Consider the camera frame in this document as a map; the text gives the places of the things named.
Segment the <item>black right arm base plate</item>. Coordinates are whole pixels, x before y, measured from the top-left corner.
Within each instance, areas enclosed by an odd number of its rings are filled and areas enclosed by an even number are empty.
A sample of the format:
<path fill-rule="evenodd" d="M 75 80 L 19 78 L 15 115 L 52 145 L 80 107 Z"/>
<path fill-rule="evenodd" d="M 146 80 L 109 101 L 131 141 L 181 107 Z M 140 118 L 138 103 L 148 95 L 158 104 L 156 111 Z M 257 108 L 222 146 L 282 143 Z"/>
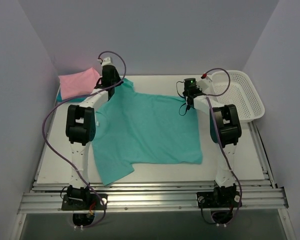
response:
<path fill-rule="evenodd" d="M 197 192 L 197 205 L 203 209 L 241 207 L 242 203 L 237 201 L 239 194 L 238 191 L 236 193 Z"/>

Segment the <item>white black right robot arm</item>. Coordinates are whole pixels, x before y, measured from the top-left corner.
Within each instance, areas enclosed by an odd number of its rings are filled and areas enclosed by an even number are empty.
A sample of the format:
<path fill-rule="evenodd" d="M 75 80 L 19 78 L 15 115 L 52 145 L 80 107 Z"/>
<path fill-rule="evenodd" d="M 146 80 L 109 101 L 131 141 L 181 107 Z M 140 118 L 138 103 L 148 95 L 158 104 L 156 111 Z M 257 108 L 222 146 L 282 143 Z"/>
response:
<path fill-rule="evenodd" d="M 187 110 L 193 108 L 209 116 L 210 138 L 219 146 L 222 154 L 217 160 L 214 180 L 217 190 L 212 193 L 212 200 L 215 205 L 222 207 L 230 201 L 228 191 L 237 191 L 234 163 L 242 128 L 236 106 L 211 99 L 201 91 L 201 83 L 202 81 L 196 81 L 195 78 L 184 79 L 182 95 Z"/>

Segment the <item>mint green t-shirt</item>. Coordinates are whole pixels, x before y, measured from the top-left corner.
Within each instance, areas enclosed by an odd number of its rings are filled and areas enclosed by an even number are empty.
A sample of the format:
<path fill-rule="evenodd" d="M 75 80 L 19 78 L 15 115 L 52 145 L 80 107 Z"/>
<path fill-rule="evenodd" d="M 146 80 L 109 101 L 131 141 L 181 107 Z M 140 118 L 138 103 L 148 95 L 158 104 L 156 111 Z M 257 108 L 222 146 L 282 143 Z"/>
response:
<path fill-rule="evenodd" d="M 125 79 L 95 112 L 94 162 L 104 185 L 134 171 L 133 164 L 196 164 L 203 161 L 198 115 L 180 115 L 176 96 L 138 93 Z"/>

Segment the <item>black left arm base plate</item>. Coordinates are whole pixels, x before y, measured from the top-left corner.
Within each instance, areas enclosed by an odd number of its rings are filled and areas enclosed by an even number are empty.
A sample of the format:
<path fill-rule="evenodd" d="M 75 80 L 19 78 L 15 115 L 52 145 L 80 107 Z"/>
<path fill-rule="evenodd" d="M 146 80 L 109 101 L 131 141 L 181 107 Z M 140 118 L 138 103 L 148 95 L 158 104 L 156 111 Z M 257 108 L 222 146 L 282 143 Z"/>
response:
<path fill-rule="evenodd" d="M 69 197 L 67 194 L 63 196 L 61 210 L 62 211 L 88 211 L 88 210 L 104 210 L 107 208 L 108 195 L 100 193 L 102 201 L 95 195 L 90 194 L 90 198 L 84 201 L 81 198 Z"/>

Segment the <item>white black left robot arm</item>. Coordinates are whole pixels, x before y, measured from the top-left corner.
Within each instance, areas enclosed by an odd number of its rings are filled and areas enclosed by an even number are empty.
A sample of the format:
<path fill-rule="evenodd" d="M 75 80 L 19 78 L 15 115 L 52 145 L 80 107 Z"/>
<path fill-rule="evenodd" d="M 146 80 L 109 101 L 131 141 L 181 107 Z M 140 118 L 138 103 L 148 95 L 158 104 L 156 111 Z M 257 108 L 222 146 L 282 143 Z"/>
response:
<path fill-rule="evenodd" d="M 102 64 L 102 77 L 93 90 L 79 105 L 67 109 L 65 133 L 71 148 L 71 178 L 67 196 L 80 210 L 90 206 L 91 193 L 88 177 L 88 156 L 90 145 L 96 135 L 96 110 L 108 102 L 115 93 L 115 87 L 122 79 L 112 63 Z"/>

